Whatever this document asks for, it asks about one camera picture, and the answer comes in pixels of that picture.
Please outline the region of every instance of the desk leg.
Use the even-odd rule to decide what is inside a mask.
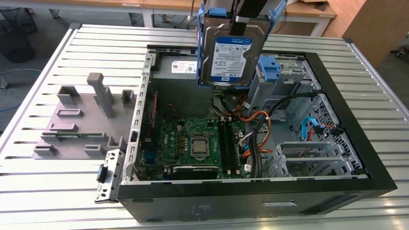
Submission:
[[[329,23],[330,18],[321,18],[319,22],[314,25],[314,29],[310,36],[321,37]]]
[[[154,27],[153,10],[151,9],[141,9],[141,15],[142,15],[142,23],[143,23],[145,27]]]
[[[48,11],[49,11],[49,13],[50,13],[52,18],[58,18],[58,17],[60,17],[60,16],[58,16],[60,10],[49,9]]]

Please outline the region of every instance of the metal bracket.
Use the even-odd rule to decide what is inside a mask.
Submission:
[[[97,178],[95,204],[117,203],[115,194],[119,184],[125,153],[119,150],[107,151]]]

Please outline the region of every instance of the metal table surface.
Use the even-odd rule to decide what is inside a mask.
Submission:
[[[265,49],[315,52],[386,165],[398,189],[318,216],[137,223],[121,204],[93,203],[101,161],[33,160],[61,85],[91,92],[101,72],[111,93],[138,91],[147,44],[195,45],[194,31],[82,25],[69,29],[0,138],[0,229],[409,229],[409,113],[353,44],[271,35]]]

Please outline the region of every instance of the label sticker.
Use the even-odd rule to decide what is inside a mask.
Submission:
[[[197,61],[173,61],[171,73],[195,73]]]
[[[127,4],[127,3],[122,3],[122,6],[133,6],[133,7],[139,7],[139,4]]]
[[[249,38],[218,37],[215,39],[210,72],[214,81],[230,82],[241,78],[246,62],[242,54],[250,46]]]
[[[251,172],[251,166],[249,164],[243,165],[243,171]]]
[[[242,102],[242,106],[243,106],[243,107],[246,107],[246,109],[249,109],[250,104],[249,104],[249,103],[246,103],[246,102]]]

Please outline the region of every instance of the floor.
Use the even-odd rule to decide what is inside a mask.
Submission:
[[[142,18],[138,14],[90,12],[90,11],[60,11],[60,18],[53,19],[45,9],[33,9],[33,19],[37,25],[37,32],[28,36],[36,51],[36,57],[29,62],[13,64],[0,56],[0,73],[18,68],[42,69],[48,59],[58,45],[70,23],[142,26]],[[162,28],[186,28],[185,16],[171,16],[167,23],[162,23],[159,15],[154,18],[154,24]],[[377,69],[391,90],[397,94],[403,104],[409,107],[409,60],[397,59],[393,54],[385,58]],[[0,90],[0,132],[5,129],[12,119],[16,109],[1,112],[2,109],[18,105],[36,81],[36,72],[16,71],[4,74],[4,79],[9,82],[9,90]]]

